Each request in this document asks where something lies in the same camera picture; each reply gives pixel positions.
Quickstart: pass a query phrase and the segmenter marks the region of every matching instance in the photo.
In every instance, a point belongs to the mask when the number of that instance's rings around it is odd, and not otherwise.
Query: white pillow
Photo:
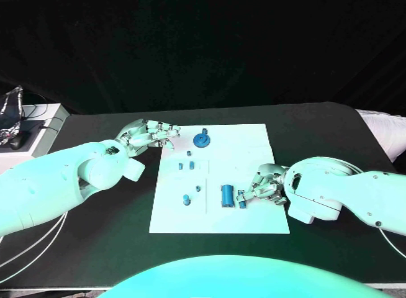
[[[356,112],[388,156],[390,162],[393,162],[406,150],[406,118],[382,112],[364,110],[356,110]]]

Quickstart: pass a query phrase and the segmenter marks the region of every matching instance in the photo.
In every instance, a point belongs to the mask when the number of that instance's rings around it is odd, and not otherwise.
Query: robotic hand
[[[308,158],[290,168],[264,164],[235,200],[259,197],[280,205],[282,188],[290,201],[287,215],[305,224],[315,217],[335,220],[345,206],[367,225],[406,236],[406,175],[362,172],[328,157]]]
[[[178,137],[178,131],[178,126],[139,119],[113,140],[84,143],[6,170],[0,175],[0,237],[54,219],[122,176],[136,181],[145,166],[132,157],[148,147],[172,150],[168,137]]]

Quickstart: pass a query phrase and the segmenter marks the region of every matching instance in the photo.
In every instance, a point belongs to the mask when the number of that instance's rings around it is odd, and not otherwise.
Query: blue cylinder
[[[246,209],[246,201],[238,202],[238,208]]]
[[[182,204],[184,204],[185,206],[188,206],[189,203],[191,203],[189,197],[186,196],[186,194],[184,194],[184,195],[182,195]]]
[[[201,133],[194,136],[194,145],[198,148],[204,148],[210,144],[210,138],[207,135],[207,129],[202,129]]]
[[[231,191],[233,191],[233,187],[231,185],[222,185],[220,187],[221,193],[222,193],[222,199],[220,202],[221,207],[228,207],[228,208],[234,208],[234,199],[231,197]]]

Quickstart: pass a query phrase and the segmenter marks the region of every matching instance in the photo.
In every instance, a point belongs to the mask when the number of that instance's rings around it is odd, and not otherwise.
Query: table surface
[[[71,115],[50,152],[113,138],[120,128],[139,118],[175,125],[264,123],[274,161],[280,165],[290,166],[312,156],[329,156],[364,171],[395,172],[358,113],[332,102]],[[204,255],[276,258],[325,269],[359,282],[406,282],[406,260],[393,251],[378,230],[365,226],[345,208],[332,222],[315,219],[312,225],[306,225],[286,217],[287,235],[148,233],[159,155],[161,150],[149,148],[136,157],[145,164],[136,183],[122,178],[112,189],[94,194],[68,212],[47,252],[0,289],[109,287],[159,264]],[[51,224],[3,237],[0,263],[38,239]],[[406,237],[387,235],[406,253]],[[42,243],[0,269],[0,279],[28,263],[42,250]]]

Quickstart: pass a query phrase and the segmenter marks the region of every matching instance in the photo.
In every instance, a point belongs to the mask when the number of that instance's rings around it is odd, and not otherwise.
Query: black backdrop
[[[344,87],[404,30],[406,0],[0,1],[0,93],[21,84],[81,114],[382,108]]]

